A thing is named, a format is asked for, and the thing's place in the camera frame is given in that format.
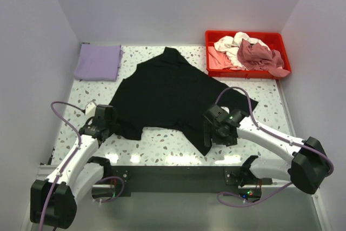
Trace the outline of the black t shirt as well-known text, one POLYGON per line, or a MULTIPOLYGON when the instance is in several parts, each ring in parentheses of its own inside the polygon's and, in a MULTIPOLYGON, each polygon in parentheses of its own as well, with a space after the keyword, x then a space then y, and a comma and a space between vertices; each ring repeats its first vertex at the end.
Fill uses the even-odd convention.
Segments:
POLYGON ((222 93, 227 85, 191 65, 174 48, 137 65, 117 88, 110 105, 117 112, 112 132, 139 141, 145 127, 181 131, 206 155, 204 112, 218 103, 229 110, 247 112, 246 96, 236 90, 222 93))

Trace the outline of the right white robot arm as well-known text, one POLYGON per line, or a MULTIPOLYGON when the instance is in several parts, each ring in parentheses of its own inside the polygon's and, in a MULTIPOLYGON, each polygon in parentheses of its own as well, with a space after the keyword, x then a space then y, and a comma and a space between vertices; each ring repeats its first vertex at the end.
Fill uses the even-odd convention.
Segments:
POLYGON ((229 113, 216 104, 203 116, 206 147, 234 146, 243 139, 277 155, 277 159, 258 155, 246 159, 236 174, 239 186, 260 179, 278 179, 312 195, 332 170, 320 141, 314 137, 304 140, 284 134, 257 122, 252 114, 239 109, 229 113))

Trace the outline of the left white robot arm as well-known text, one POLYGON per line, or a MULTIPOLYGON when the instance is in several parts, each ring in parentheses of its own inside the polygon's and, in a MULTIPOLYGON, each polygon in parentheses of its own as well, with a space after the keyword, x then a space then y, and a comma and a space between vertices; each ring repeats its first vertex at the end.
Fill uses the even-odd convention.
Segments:
POLYGON ((62 229, 71 226, 77 205, 96 183, 114 178, 108 159, 94 153, 116 127, 116 110, 111 105, 89 103, 83 110, 86 123, 76 131, 74 145, 60 164, 30 189, 30 221, 62 229))

